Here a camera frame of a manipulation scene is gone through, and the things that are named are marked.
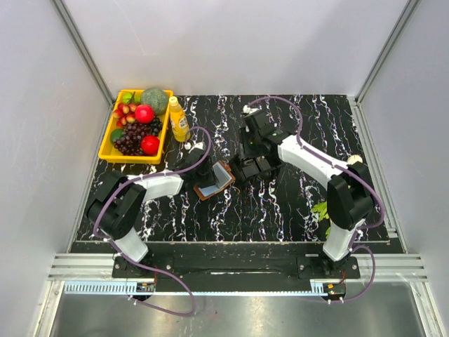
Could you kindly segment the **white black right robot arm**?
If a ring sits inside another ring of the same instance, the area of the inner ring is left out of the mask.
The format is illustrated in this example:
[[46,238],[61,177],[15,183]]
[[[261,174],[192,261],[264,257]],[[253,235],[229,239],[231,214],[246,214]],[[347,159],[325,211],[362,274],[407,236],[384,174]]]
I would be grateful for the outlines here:
[[272,124],[258,108],[243,108],[242,158],[271,157],[293,165],[320,183],[327,192],[330,234],[323,245],[319,269],[333,278],[344,269],[344,261],[359,229],[380,203],[370,180],[368,167],[359,161],[346,163],[332,158],[305,142],[298,133]]

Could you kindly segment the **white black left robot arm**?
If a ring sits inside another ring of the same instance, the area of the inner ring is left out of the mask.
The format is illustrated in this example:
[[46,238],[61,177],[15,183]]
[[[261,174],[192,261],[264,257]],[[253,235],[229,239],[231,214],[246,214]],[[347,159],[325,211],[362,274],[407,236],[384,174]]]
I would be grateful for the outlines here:
[[119,251],[130,258],[127,267],[136,277],[145,277],[152,269],[149,249],[135,229],[141,206],[149,200],[213,184],[215,176],[206,150],[204,142],[197,143],[176,163],[173,170],[153,173],[145,180],[140,176],[127,176],[119,171],[111,171],[105,176],[97,192],[88,199],[84,214],[91,224],[95,224],[115,190],[126,182],[130,183],[106,208],[100,219],[98,232],[111,239]]

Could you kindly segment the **black plastic card box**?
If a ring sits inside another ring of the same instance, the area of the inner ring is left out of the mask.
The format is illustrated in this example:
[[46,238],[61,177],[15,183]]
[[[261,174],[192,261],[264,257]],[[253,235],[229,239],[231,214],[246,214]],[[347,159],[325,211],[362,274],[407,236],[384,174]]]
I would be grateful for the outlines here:
[[273,156],[261,156],[250,159],[243,159],[236,154],[229,161],[235,183],[239,186],[251,185],[257,181],[273,180],[279,174],[283,163]]

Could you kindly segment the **brown leather card holder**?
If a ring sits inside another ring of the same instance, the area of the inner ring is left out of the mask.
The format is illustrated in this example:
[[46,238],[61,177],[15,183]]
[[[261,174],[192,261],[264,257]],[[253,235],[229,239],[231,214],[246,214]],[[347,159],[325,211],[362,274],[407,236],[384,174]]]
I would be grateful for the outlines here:
[[207,172],[206,178],[196,184],[194,191],[201,201],[205,201],[223,192],[235,180],[229,165],[223,161],[217,161],[211,166],[209,172]]

